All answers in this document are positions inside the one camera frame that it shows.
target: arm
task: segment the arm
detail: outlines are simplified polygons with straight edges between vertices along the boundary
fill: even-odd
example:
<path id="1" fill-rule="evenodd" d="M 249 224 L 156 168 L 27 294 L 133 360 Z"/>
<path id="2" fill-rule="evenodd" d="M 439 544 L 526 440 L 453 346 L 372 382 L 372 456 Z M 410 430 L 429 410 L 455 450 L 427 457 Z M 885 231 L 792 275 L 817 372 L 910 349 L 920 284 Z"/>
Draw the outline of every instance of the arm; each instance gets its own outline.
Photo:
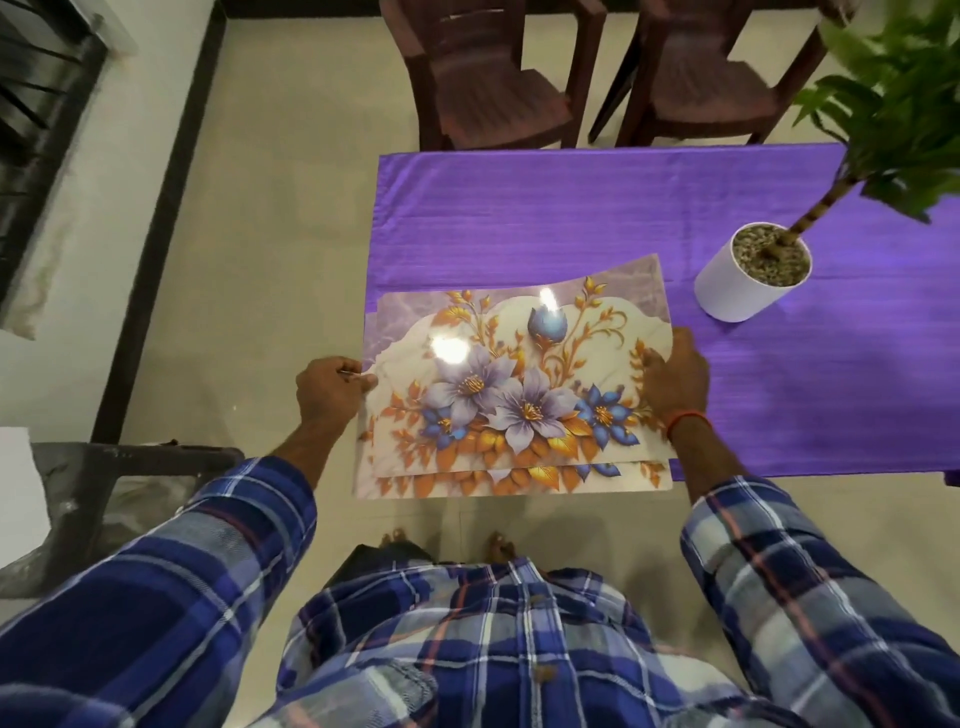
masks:
<path id="1" fill-rule="evenodd" d="M 650 358 L 664 419 L 707 407 L 688 332 Z M 753 689 L 813 726 L 955 725 L 960 658 L 833 548 L 790 496 L 745 469 L 709 425 L 672 430 L 694 503 L 681 548 Z"/>
<path id="2" fill-rule="evenodd" d="M 367 386 L 338 375 L 344 364 L 300 376 L 303 423 L 274 455 L 210 482 L 0 631 L 0 725 L 222 724 L 257 627 L 313 538 L 311 489 Z"/>

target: floor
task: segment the floor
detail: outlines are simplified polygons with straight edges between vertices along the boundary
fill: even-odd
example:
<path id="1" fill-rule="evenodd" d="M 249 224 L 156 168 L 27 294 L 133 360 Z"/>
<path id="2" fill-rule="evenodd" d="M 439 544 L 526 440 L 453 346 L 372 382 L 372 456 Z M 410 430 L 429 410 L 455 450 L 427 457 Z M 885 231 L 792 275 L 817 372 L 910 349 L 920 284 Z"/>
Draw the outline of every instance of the floor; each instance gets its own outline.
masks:
<path id="1" fill-rule="evenodd" d="M 869 24 L 879 4 L 866 5 L 860 21 Z M 757 12 L 734 54 L 773 82 L 813 23 L 807 11 Z M 607 20 L 588 122 L 635 24 L 628 14 Z M 525 63 L 562 87 L 573 33 L 570 16 L 528 18 Z M 827 61 L 821 72 L 829 69 Z M 612 145 L 621 115 L 598 145 Z M 787 118 L 770 141 L 821 138 Z M 305 362 L 361 351 L 377 157 L 413 151 L 416 139 L 410 86 L 379 18 L 231 22 L 125 442 L 176 437 L 258 454 L 283 439 Z M 354 545 L 398 525 L 443 559 L 475 559 L 499 529 L 544 569 L 597 570 L 662 639 L 738 674 L 680 555 L 682 484 L 643 495 L 360 502 L 349 492 L 351 469 L 352 443 L 341 442 L 317 492 L 316 540 L 260 631 L 228 728 L 271 703 L 295 611 Z M 960 648 L 960 551 L 951 539 L 960 492 L 932 473 L 782 484 L 856 565 Z"/>

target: blue flower bud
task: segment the blue flower bud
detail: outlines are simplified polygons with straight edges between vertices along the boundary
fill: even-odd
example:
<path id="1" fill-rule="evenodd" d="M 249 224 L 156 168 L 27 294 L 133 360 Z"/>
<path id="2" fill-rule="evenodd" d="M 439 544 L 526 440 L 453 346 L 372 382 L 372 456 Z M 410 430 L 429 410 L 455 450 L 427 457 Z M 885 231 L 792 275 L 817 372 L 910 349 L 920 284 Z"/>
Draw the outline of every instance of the blue flower bud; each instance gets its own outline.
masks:
<path id="1" fill-rule="evenodd" d="M 545 305 L 530 310 L 530 319 L 527 321 L 527 330 L 536 339 L 538 336 L 559 344 L 566 336 L 566 316 L 557 309 L 551 311 Z"/>

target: window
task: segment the window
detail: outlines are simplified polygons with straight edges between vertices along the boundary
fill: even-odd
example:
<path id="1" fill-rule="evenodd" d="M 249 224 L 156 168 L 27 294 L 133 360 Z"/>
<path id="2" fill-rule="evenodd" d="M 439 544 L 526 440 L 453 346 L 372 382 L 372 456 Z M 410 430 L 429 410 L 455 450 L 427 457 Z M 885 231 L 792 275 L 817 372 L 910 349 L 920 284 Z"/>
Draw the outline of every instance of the window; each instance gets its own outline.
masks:
<path id="1" fill-rule="evenodd" d="M 0 0 L 0 302 L 106 58 L 70 0 Z"/>

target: white plant pot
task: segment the white plant pot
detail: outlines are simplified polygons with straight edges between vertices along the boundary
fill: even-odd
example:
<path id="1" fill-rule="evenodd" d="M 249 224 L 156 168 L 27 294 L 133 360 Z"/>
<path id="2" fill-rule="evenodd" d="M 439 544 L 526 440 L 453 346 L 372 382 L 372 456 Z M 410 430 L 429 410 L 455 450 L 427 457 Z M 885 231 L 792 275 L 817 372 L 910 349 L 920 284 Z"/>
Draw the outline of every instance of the white plant pot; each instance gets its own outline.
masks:
<path id="1" fill-rule="evenodd" d="M 710 316 L 719 321 L 735 324 L 746 321 L 757 315 L 771 303 L 783 298 L 799 285 L 810 278 L 813 271 L 813 258 L 810 250 L 802 239 L 797 244 L 804 248 L 810 260 L 810 268 L 806 276 L 797 285 L 776 286 L 754 280 L 740 267 L 733 257 L 733 239 L 740 231 L 753 225 L 771 225 L 779 230 L 786 230 L 775 223 L 750 223 L 733 234 L 720 252 L 704 267 L 693 282 L 693 292 L 700 304 Z"/>

